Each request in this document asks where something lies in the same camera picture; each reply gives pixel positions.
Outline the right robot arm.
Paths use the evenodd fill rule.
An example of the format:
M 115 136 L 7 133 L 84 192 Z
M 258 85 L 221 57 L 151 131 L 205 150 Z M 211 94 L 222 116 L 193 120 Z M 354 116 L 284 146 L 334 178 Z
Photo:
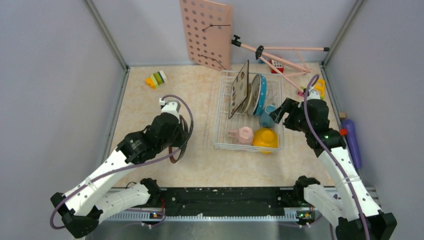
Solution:
M 286 98 L 269 116 L 275 123 L 305 134 L 307 145 L 326 168 L 340 198 L 333 197 L 315 178 L 302 176 L 295 182 L 294 202 L 313 205 L 339 240 L 390 239 L 397 220 L 391 212 L 383 212 L 364 186 L 342 135 L 330 127 L 327 103 Z

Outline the pink white mug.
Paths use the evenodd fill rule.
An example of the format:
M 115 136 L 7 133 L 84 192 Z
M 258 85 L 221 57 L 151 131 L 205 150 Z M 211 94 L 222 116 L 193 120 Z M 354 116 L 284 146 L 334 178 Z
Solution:
M 254 132 L 248 126 L 231 129 L 227 134 L 239 145 L 251 145 L 254 139 Z

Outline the dark red round plate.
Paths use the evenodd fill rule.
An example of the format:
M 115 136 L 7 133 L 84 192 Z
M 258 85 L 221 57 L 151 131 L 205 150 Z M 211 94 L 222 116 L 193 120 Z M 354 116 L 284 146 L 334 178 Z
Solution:
M 192 136 L 192 133 L 193 133 L 193 129 L 194 129 L 194 121 L 193 121 L 193 119 L 191 119 L 190 120 L 190 125 L 188 124 L 188 130 L 189 130 L 189 133 L 188 133 L 188 140 L 187 140 L 187 143 L 186 144 L 184 144 L 184 146 L 176 146 L 176 148 L 177 148 L 177 150 L 173 150 L 173 146 L 170 146 L 169 148 L 168 148 L 168 153 L 169 154 L 173 154 L 173 155 L 171 155 L 170 157 L 169 157 L 169 160 L 170 160 L 170 162 L 172 163 L 172 164 L 176 164 L 180 159 L 182 159 L 183 158 L 183 156 L 184 156 L 184 154 L 185 154 L 185 152 L 186 152 L 186 150 L 187 150 L 187 146 L 188 146 L 188 141 L 189 141 L 189 139 L 191 138 L 191 136 Z

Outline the blue floral mug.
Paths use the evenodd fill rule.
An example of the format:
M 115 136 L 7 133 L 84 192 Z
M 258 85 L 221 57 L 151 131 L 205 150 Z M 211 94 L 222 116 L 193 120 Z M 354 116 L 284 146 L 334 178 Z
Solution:
M 277 108 L 276 108 L 276 106 L 275 106 L 275 105 L 272 105 L 272 104 L 267 105 L 267 106 L 263 109 L 263 111 L 262 111 L 262 113 L 260 114 L 259 119 L 258 119 L 259 125 L 260 125 L 262 128 L 269 128 L 269 129 L 272 129 L 272 128 L 274 127 L 275 122 L 274 122 L 274 120 L 270 117 L 270 113 L 274 112 L 276 109 L 277 109 Z

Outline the square black-rimmed plate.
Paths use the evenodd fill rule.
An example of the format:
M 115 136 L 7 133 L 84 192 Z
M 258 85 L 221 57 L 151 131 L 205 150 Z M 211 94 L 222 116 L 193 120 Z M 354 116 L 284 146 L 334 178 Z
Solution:
M 230 120 L 234 114 L 242 107 L 248 97 L 249 89 L 249 66 L 250 61 L 247 60 L 231 84 L 230 102 L 228 107 L 228 119 Z

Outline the white wire dish rack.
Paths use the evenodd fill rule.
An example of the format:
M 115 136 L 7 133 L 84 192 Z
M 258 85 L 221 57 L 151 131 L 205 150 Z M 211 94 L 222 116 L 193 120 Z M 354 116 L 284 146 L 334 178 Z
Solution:
M 270 112 L 282 102 L 279 74 L 223 70 L 214 126 L 218 149 L 271 154 L 284 148 L 284 131 Z

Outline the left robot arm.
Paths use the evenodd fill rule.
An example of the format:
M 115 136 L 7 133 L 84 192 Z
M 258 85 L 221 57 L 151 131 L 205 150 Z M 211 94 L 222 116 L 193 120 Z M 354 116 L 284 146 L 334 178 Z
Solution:
M 181 155 L 187 148 L 193 128 L 193 119 L 187 123 L 179 114 L 162 112 L 143 130 L 127 134 L 110 156 L 81 183 L 50 198 L 54 206 L 51 218 L 59 214 L 63 223 L 56 226 L 52 222 L 50 226 L 56 230 L 66 229 L 74 238 L 80 239 L 115 214 L 139 205 L 156 206 L 161 194 L 152 178 L 143 178 L 119 192 L 108 192 L 135 168 L 164 160 L 165 157 L 156 157 L 164 149 L 171 148 L 167 158 Z

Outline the round printed white plate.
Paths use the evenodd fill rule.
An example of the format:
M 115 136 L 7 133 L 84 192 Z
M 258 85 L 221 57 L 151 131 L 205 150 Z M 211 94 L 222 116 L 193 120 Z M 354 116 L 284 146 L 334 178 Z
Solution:
M 254 111 L 256 109 L 257 106 L 257 102 L 258 102 L 258 95 L 259 95 L 259 91 L 260 91 L 260 79 L 258 74 L 256 74 L 252 80 L 251 83 L 251 100 L 250 100 L 250 104 L 248 106 L 248 110 L 247 110 L 247 115 L 248 116 L 252 116 L 254 115 Z

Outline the yellow ribbed bowl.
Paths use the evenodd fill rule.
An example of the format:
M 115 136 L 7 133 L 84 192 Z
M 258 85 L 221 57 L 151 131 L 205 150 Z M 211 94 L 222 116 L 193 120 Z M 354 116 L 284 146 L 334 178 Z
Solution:
M 278 134 L 271 128 L 260 128 L 253 133 L 254 152 L 273 154 L 280 150 Z

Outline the blue polka dot plate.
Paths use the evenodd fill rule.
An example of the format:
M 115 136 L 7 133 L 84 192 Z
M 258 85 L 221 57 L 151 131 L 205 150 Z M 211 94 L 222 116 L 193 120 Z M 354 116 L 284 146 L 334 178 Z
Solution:
M 266 97 L 267 97 L 267 79 L 263 74 L 258 74 L 258 76 L 259 76 L 260 88 L 259 88 L 257 105 L 255 108 L 255 111 L 253 112 L 255 116 L 260 116 L 262 114 L 265 107 Z

